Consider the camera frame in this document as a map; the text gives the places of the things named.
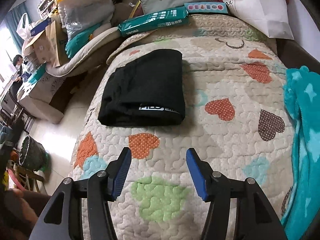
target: tiled floor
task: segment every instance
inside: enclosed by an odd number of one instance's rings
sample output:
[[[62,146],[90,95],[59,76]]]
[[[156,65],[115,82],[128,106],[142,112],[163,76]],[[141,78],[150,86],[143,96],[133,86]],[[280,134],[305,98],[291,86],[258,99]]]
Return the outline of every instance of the tiled floor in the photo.
[[[70,100],[65,115],[59,124],[45,120],[35,120],[30,136],[40,142],[51,157],[51,169],[39,174],[45,177],[44,185],[39,183],[41,191],[52,195],[61,181],[70,172],[70,160],[78,135],[80,134],[86,112],[97,90],[106,67],[88,74],[80,84],[80,89]]]

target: metal screw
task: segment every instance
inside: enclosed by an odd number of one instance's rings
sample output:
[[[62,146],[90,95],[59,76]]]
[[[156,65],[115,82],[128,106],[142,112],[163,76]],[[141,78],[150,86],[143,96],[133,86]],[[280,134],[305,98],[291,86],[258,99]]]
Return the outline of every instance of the metal screw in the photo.
[[[98,177],[104,177],[106,175],[105,171],[98,171],[97,173]]]
[[[221,173],[218,172],[218,171],[214,171],[214,172],[212,173],[212,176],[214,176],[215,178],[220,178],[220,177],[221,177]]]
[[[254,178],[248,178],[247,179],[247,182],[249,183],[249,184],[255,184],[255,179]]]
[[[71,178],[65,178],[65,179],[63,180],[63,184],[69,184],[71,181],[72,181]]]

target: blue gripper pad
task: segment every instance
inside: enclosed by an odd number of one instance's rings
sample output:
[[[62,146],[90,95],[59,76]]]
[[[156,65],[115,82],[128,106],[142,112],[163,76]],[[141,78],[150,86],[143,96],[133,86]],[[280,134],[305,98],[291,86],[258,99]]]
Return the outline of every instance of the blue gripper pad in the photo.
[[[201,172],[200,167],[202,161],[200,160],[194,148],[190,148],[187,150],[186,160],[198,196],[201,197],[203,201],[206,201],[206,199],[208,198],[208,193],[206,190],[206,180]]]
[[[120,196],[123,185],[131,165],[131,150],[124,147],[116,161],[109,163],[106,168],[108,173],[108,194],[115,201]]]

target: table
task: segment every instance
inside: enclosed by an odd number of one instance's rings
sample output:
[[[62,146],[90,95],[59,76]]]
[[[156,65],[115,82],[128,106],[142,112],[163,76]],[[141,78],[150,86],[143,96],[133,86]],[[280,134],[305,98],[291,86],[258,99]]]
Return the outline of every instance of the table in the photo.
[[[17,100],[34,117],[57,124],[64,114],[49,103],[65,79],[53,77],[45,72],[34,84],[24,82],[18,90]]]

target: quilted bedspread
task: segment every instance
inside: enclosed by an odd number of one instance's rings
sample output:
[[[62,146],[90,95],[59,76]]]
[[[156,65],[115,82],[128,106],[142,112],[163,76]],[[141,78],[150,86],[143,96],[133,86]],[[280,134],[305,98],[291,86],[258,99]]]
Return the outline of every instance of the quilted bedspread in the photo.
[[[186,26],[128,38],[110,56],[88,109],[71,161],[73,179],[84,179],[116,160],[123,147],[132,163],[122,194],[109,203],[118,239],[199,239],[209,203],[198,197],[186,150],[228,178],[253,177],[279,217],[292,187],[294,130],[284,109],[286,68],[275,41],[243,21],[192,15]],[[155,49],[182,53],[186,118],[179,126],[120,128],[97,120],[103,89],[116,68]],[[83,224],[90,239],[86,202]],[[235,226],[231,201],[227,239]]]

